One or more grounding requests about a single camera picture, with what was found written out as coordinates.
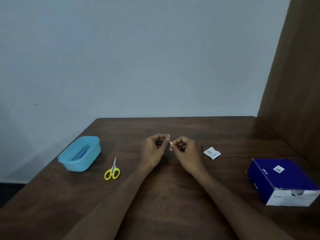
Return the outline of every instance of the small white packet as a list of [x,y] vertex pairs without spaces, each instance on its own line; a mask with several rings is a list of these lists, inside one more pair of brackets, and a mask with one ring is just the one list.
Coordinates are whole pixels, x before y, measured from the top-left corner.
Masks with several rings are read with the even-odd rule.
[[210,147],[209,149],[207,149],[203,153],[206,154],[207,156],[209,156],[212,160],[214,160],[215,158],[217,158],[221,155],[221,153],[216,151],[213,147]]

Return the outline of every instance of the blue box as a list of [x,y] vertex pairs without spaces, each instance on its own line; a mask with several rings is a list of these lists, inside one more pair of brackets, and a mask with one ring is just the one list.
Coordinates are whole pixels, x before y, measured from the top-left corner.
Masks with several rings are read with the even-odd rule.
[[252,159],[248,176],[267,206],[310,206],[320,188],[289,158]]
[[83,172],[100,154],[99,141],[96,136],[79,137],[58,156],[58,161],[69,171]]

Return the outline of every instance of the wooden table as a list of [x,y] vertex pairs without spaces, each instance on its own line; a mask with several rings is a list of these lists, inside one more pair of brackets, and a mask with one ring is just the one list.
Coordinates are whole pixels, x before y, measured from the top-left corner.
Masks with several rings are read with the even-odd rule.
[[[136,167],[141,142],[156,133],[213,146],[209,172],[294,238],[320,239],[320,202],[265,206],[246,171],[252,158],[293,159],[318,185],[320,175],[255,117],[97,119],[80,136],[98,136],[101,154],[88,170],[69,172],[55,158],[0,210],[0,239],[61,239]],[[104,180],[117,156],[121,175]],[[237,239],[228,222],[174,153],[165,152],[134,198],[116,239]]]

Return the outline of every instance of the yellow scissors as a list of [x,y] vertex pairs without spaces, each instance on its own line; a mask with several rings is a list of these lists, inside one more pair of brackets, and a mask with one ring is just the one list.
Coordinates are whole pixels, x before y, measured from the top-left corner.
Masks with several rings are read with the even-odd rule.
[[105,180],[109,180],[109,179],[111,179],[111,177],[113,178],[113,179],[117,179],[118,177],[119,177],[119,175],[120,175],[120,169],[118,169],[117,167],[116,167],[116,161],[117,161],[117,157],[115,157],[115,159],[114,159],[114,161],[113,161],[113,165],[112,165],[112,168],[110,168],[108,171],[106,171],[106,173],[104,174],[104,179]]

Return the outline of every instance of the blue-gray wall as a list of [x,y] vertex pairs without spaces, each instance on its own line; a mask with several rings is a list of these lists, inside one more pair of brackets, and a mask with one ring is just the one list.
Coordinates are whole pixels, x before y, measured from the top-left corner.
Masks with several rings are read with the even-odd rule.
[[255,116],[290,0],[0,0],[0,181],[98,117]]

